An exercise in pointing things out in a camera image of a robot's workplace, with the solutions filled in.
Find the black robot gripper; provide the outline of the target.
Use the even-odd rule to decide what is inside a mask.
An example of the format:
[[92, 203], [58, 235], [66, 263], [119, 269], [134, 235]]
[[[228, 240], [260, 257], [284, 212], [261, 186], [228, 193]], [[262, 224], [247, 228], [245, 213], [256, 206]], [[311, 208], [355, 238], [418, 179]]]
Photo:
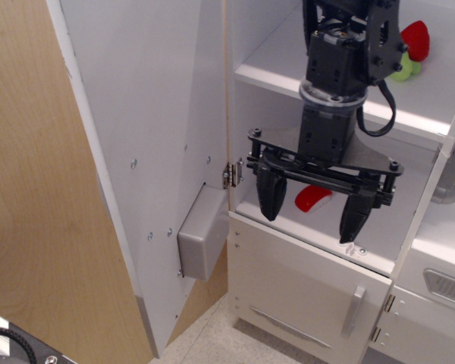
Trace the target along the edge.
[[305, 108], [301, 124], [254, 128], [248, 165], [256, 174], [261, 213], [274, 221], [292, 179], [349, 195], [340, 220], [340, 243], [352, 243], [374, 205], [389, 206], [403, 166], [364, 144], [355, 133], [358, 114]]

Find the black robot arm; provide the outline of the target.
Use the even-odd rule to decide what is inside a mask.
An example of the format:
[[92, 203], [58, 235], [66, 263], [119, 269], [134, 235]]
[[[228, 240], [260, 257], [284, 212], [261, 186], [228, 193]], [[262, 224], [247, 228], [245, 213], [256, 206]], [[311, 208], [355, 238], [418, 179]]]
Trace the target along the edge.
[[300, 82], [304, 102], [294, 130], [252, 129], [248, 165], [256, 176], [261, 213], [273, 221], [289, 180], [347, 196], [341, 243], [353, 242], [373, 209], [391, 204], [399, 162], [371, 149], [359, 133], [382, 137], [389, 120], [368, 130], [363, 106], [371, 86], [391, 111], [396, 102], [386, 78], [401, 71], [407, 47], [399, 31], [397, 1], [305, 1], [303, 32], [308, 63]]

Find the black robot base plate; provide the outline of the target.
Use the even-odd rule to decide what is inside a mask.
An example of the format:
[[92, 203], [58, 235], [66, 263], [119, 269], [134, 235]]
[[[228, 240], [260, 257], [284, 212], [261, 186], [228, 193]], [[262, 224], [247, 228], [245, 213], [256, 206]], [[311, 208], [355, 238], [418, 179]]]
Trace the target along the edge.
[[0, 316], [0, 363], [76, 363]]

